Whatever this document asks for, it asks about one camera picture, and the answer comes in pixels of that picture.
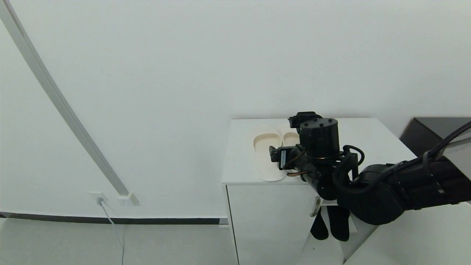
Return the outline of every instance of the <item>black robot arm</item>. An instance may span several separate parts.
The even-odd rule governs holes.
[[[374,225],[394,221],[406,210],[418,210],[471,200],[471,180],[440,152],[452,139],[471,128],[471,123],[445,138],[423,156],[397,164],[358,166],[364,153],[353,146],[339,148],[338,123],[314,112],[290,117],[300,134],[294,147],[270,147],[272,162],[280,170],[296,169],[326,200],[337,200],[360,220]]]

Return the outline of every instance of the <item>baseboard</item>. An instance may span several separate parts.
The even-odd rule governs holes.
[[[110,221],[101,217],[76,217],[56,215],[31,215],[0,212],[0,218],[26,219],[50,222],[109,224]],[[226,218],[111,218],[115,224],[227,224]]]

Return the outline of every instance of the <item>white slipper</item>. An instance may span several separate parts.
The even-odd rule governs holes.
[[[280,124],[277,129],[281,135],[283,146],[296,146],[299,144],[299,134],[296,129],[290,127],[289,123]]]
[[[283,171],[278,169],[277,163],[271,162],[270,153],[268,151],[270,146],[275,148],[281,146],[281,136],[268,125],[258,126],[256,130],[256,136],[253,138],[253,150],[261,178],[269,182],[284,179]]]

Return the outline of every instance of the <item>floor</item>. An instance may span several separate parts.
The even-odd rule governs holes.
[[[124,264],[236,265],[229,228],[219,225],[118,225]],[[110,224],[0,218],[0,265],[119,265]]]

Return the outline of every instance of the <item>cabinet handle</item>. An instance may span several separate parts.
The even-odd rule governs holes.
[[[314,204],[312,212],[309,214],[309,216],[315,217],[317,213],[319,212],[320,208],[321,208],[321,198],[319,196],[316,196],[316,203]]]

